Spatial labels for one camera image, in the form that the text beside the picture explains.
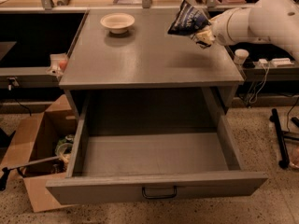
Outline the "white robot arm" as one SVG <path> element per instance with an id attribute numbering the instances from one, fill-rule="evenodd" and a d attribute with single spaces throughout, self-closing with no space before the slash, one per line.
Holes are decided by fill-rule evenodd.
<path id="1" fill-rule="evenodd" d="M 299 6 L 292 0 L 259 0 L 252 7 L 228 9 L 209 22 L 191 35 L 194 42 L 272 44 L 299 61 Z"/>

